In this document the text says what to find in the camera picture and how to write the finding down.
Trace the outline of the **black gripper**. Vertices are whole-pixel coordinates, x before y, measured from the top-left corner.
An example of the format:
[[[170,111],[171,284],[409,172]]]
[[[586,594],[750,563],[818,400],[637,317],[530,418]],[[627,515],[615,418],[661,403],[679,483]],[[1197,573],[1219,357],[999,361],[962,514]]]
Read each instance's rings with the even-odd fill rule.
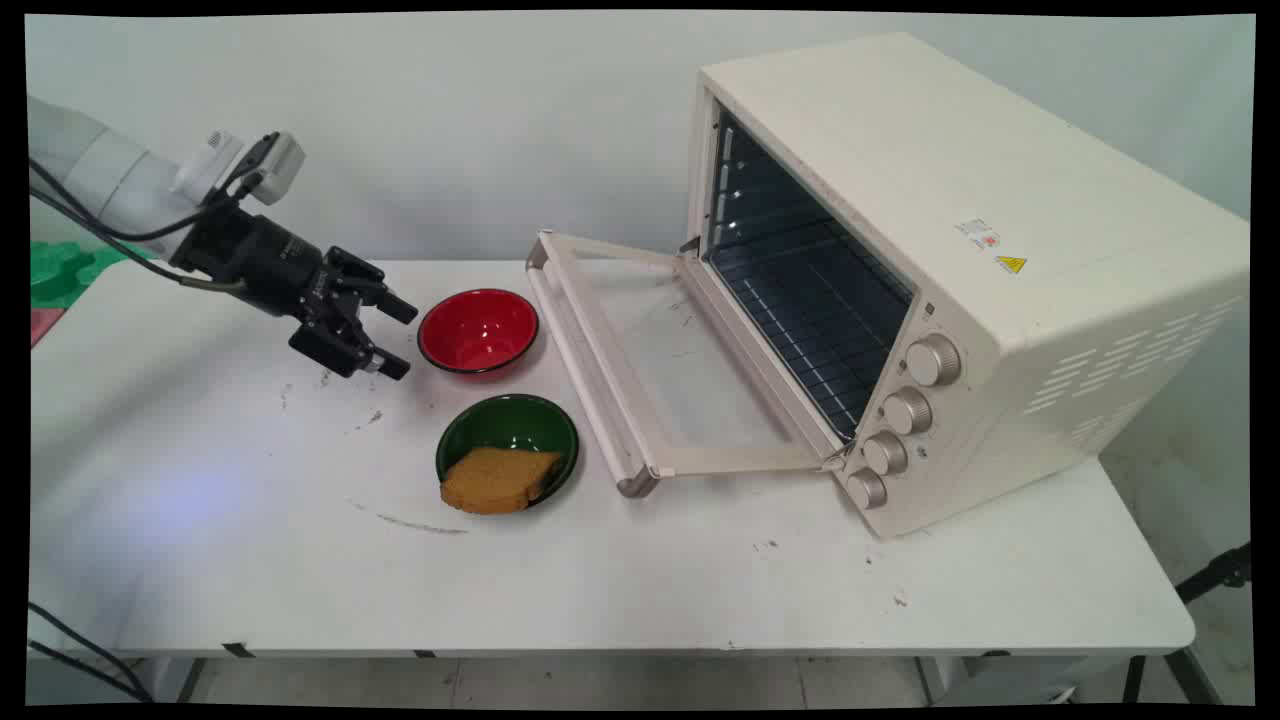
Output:
[[[323,250],[265,215],[229,206],[206,215],[170,264],[205,274],[270,316],[293,316],[289,346],[340,377],[356,372],[403,379],[408,360],[372,342],[358,307],[408,325],[419,314],[385,282],[385,273],[338,246]],[[355,300],[334,300],[355,297]]]

